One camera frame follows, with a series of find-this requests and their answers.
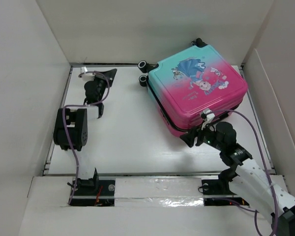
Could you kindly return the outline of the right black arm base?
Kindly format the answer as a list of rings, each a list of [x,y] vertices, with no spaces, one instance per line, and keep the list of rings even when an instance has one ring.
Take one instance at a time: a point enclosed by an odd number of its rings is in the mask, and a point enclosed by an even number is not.
[[[204,195],[204,206],[246,206],[249,204],[229,189],[229,181],[236,174],[231,169],[222,171],[217,179],[202,179],[198,191]]]

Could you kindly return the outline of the pink and teal kids suitcase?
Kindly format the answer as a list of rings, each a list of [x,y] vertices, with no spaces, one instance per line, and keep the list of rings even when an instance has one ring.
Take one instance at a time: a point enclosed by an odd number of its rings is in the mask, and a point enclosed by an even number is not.
[[[215,120],[235,110],[248,90],[240,74],[209,44],[197,38],[191,46],[156,64],[138,62],[139,83],[147,91],[172,135],[201,125],[201,112]]]

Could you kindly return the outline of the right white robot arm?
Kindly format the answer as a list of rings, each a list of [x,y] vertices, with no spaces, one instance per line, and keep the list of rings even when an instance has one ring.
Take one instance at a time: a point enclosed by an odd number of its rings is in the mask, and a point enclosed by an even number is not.
[[[215,127],[192,128],[180,136],[189,146],[207,144],[220,151],[228,169],[219,174],[217,187],[246,200],[270,224],[277,236],[295,236],[295,197],[275,182],[252,155],[236,141],[236,131],[228,122]]]

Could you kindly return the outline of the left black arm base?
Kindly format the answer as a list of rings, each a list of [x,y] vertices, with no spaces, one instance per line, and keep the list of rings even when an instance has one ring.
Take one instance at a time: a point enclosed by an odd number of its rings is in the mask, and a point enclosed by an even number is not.
[[[72,207],[113,207],[115,205],[115,180],[101,179],[97,169],[93,177],[77,178],[67,185],[71,187],[68,205]]]

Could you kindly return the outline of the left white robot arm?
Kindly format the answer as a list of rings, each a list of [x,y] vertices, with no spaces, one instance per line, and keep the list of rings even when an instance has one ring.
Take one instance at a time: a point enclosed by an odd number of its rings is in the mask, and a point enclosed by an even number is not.
[[[88,111],[95,108],[98,118],[104,113],[104,101],[108,98],[113,85],[117,69],[107,71],[90,71],[81,67],[78,78],[84,81],[85,98],[82,104],[65,105],[57,111],[53,132],[53,141],[63,151],[72,153],[75,163],[75,179],[70,186],[79,185],[79,173],[82,163],[78,152],[86,146],[88,141]]]

